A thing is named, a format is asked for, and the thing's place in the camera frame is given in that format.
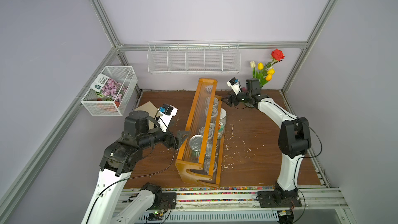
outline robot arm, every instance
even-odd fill
[[[275,190],[269,197],[264,207],[290,207],[293,201],[296,207],[301,206],[297,193],[297,177],[300,170],[302,158],[311,147],[311,138],[308,121],[306,118],[298,118],[280,107],[268,95],[261,94],[258,79],[247,79],[247,91],[242,92],[239,81],[232,78],[227,82],[233,89],[223,102],[238,105],[245,102],[248,107],[257,108],[265,113],[281,129],[278,138],[278,145],[282,152],[281,172],[276,181]]]
[[[142,150],[159,143],[178,149],[189,134],[180,131],[174,137],[167,128],[177,108],[164,104],[159,112],[160,116],[156,119],[145,111],[133,111],[125,119],[121,137],[104,151],[96,189],[82,224],[132,224],[149,208],[159,207],[162,190],[160,186],[147,183],[122,212],[112,217],[126,180],[142,159]],[[149,121],[154,123],[153,129],[149,129]]]

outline brown paper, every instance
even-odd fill
[[[158,108],[152,104],[152,102],[148,101],[147,103],[143,104],[142,106],[137,107],[134,111],[146,111],[149,113],[149,116],[155,118],[155,114],[158,111]],[[150,121],[149,122],[149,129],[152,129],[154,124]]]

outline red rose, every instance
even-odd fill
[[[283,60],[283,58],[285,57],[284,55],[283,55],[283,52],[282,51],[280,51],[279,49],[276,49],[276,50],[274,50],[272,53],[271,53],[271,56],[275,59],[275,60],[277,60],[277,61],[281,61],[281,60]]]

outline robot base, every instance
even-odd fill
[[[295,188],[291,191],[284,191],[276,183],[274,191],[259,191],[257,200],[262,208],[291,208],[293,204],[295,207],[301,207],[298,189]]]

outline white wire shelf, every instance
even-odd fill
[[[150,46],[148,71],[155,73],[239,73],[238,44]]]

